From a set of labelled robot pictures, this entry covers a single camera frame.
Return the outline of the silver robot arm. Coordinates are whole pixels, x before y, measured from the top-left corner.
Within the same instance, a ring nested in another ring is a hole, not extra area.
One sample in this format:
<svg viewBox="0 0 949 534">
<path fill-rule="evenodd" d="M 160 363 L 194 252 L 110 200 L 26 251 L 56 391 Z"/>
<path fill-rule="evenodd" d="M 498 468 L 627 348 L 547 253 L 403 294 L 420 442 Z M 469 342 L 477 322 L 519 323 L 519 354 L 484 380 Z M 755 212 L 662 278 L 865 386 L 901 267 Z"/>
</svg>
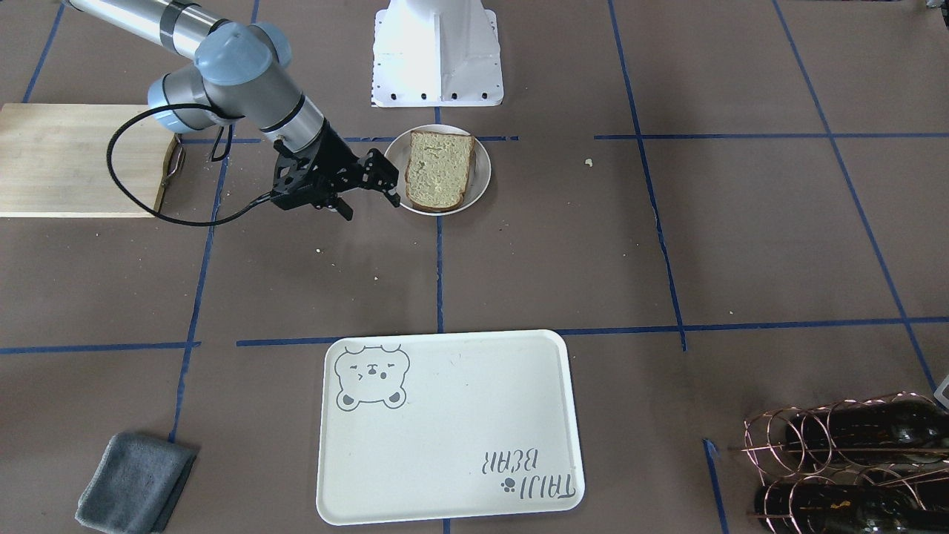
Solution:
<svg viewBox="0 0 949 534">
<path fill-rule="evenodd" d="M 376 191 L 394 206 L 399 170 L 372 149 L 353 155 L 287 67 L 292 50 L 269 23 L 241 24 L 188 1 L 72 1 L 73 9 L 189 59 L 149 88 L 148 115 L 176 134 L 211 126 L 231 134 L 247 119 L 277 153 L 271 190 L 251 206 L 282 210 L 309 205 L 351 220 L 343 193 Z"/>
</svg>

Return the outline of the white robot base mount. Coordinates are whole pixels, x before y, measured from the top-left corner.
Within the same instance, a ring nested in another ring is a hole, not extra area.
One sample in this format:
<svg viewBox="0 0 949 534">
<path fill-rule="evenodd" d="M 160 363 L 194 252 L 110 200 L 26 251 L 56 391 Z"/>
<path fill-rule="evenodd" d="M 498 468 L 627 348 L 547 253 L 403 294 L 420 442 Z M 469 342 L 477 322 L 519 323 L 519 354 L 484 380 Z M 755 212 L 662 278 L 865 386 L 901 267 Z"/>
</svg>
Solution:
<svg viewBox="0 0 949 534">
<path fill-rule="evenodd" d="M 498 106 L 505 97 L 496 13 L 481 1 L 391 1 L 374 22 L 371 104 Z"/>
</svg>

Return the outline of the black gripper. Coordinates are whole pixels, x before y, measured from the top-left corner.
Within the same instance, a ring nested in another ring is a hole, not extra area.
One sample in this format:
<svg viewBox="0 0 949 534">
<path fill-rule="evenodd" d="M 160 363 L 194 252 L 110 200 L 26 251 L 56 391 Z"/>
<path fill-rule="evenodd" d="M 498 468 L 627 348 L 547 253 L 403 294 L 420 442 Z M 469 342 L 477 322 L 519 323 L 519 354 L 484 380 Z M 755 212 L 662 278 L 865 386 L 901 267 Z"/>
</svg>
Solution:
<svg viewBox="0 0 949 534">
<path fill-rule="evenodd" d="M 310 205 L 353 220 L 352 207 L 340 195 L 357 187 L 382 193 L 387 202 L 401 206 L 399 169 L 380 150 L 372 148 L 357 156 L 347 142 L 324 121 L 309 145 L 292 151 L 279 136 L 270 202 L 282 210 Z"/>
</svg>

